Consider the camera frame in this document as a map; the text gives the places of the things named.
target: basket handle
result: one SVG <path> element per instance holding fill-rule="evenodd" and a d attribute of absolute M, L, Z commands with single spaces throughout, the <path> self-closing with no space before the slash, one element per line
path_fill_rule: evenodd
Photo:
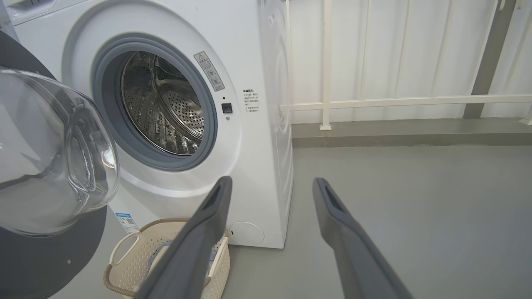
<path fill-rule="evenodd" d="M 126 255 L 128 255 L 128 253 L 131 251 L 131 249 L 133 249 L 133 247 L 135 246 L 135 244 L 137 244 L 137 242 L 139 241 L 139 235 L 140 235 L 140 231 L 136 231 L 134 232 L 133 234 L 129 234 L 125 237 L 123 237 L 119 242 L 118 244 L 114 247 L 113 249 L 113 252 L 111 253 L 111 257 L 109 258 L 109 264 L 111 266 L 116 266 L 118 265 L 120 262 L 122 262 L 122 260 L 126 257 Z M 132 237 L 137 237 L 137 240 L 133 243 L 133 245 L 128 249 L 128 251 L 124 254 L 123 257 L 120 258 L 120 260 L 118 262 L 114 262 L 114 258 L 115 256 L 117 255 L 117 251 L 118 249 L 120 248 L 120 246 L 122 246 L 122 244 L 124 244 L 125 241 L 131 239 Z"/>

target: laundry basket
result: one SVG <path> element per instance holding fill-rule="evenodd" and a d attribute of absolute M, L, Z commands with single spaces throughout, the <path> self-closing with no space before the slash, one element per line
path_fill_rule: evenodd
<path fill-rule="evenodd" d="M 157 220 L 121 239 L 111 253 L 109 265 L 105 268 L 103 276 L 105 286 L 126 298 L 133 297 L 148 274 L 148 259 L 162 244 L 173 240 L 186 222 L 187 219 Z M 226 230 L 224 236 L 215 245 L 218 252 L 205 278 L 202 299 L 219 299 L 222 296 L 230 266 L 228 236 Z M 118 249 L 124 242 L 134 237 L 137 240 L 133 246 L 118 262 L 115 262 Z"/>

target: white wall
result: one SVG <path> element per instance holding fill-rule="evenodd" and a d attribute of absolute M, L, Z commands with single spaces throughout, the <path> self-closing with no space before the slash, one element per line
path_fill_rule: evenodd
<path fill-rule="evenodd" d="M 490 93 L 502 93 L 530 1 L 516 10 Z M 468 95 L 492 17 L 494 0 L 454 0 L 442 47 L 448 0 L 412 0 L 405 32 L 407 0 L 332 2 L 331 100 Z M 294 103 L 322 101 L 323 0 L 290 2 Z M 366 43 L 366 25 L 368 37 Z M 404 40 L 403 58 L 400 62 Z M 522 53 L 532 51 L 528 38 Z M 521 55 L 508 93 L 532 93 L 532 56 Z M 330 110 L 330 121 L 461 118 L 464 104 L 366 107 Z M 529 103 L 489 104 L 483 117 L 523 116 Z M 320 123 L 321 110 L 294 111 L 294 123 Z"/>

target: washing machine drum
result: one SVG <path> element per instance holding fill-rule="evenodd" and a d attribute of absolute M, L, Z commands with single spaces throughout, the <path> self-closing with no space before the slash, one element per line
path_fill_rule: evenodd
<path fill-rule="evenodd" d="M 202 107 L 172 64 L 155 54 L 133 52 L 121 72 L 120 97 L 129 120 L 152 145 L 174 155 L 197 151 L 204 131 Z"/>

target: washing machine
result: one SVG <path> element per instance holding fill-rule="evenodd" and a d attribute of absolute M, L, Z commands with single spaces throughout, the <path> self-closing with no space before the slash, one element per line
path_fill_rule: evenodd
<path fill-rule="evenodd" d="M 233 179 L 230 243 L 283 248 L 293 185 L 288 1 L 4 0 L 20 42 L 94 99 L 132 232 Z"/>

